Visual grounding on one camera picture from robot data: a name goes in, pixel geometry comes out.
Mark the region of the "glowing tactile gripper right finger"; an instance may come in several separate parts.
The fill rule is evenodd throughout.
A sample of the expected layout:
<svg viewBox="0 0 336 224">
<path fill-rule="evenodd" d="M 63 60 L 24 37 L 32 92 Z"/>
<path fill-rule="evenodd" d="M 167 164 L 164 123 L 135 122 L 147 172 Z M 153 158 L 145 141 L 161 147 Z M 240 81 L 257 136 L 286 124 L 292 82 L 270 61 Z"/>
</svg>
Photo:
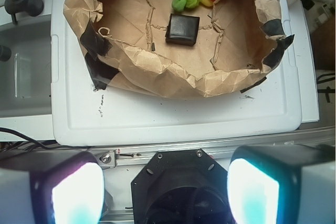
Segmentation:
<svg viewBox="0 0 336 224">
<path fill-rule="evenodd" d="M 335 223 L 335 147 L 240 146 L 227 193 L 237 223 Z"/>
</svg>

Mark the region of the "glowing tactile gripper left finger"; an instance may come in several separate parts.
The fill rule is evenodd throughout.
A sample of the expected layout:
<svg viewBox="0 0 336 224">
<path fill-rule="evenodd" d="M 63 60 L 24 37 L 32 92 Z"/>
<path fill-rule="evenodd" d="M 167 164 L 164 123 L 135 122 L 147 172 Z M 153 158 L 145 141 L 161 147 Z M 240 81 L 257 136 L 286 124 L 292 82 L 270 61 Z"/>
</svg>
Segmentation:
<svg viewBox="0 0 336 224">
<path fill-rule="evenodd" d="M 104 175 L 88 151 L 1 153 L 1 223 L 98 223 Z"/>
</svg>

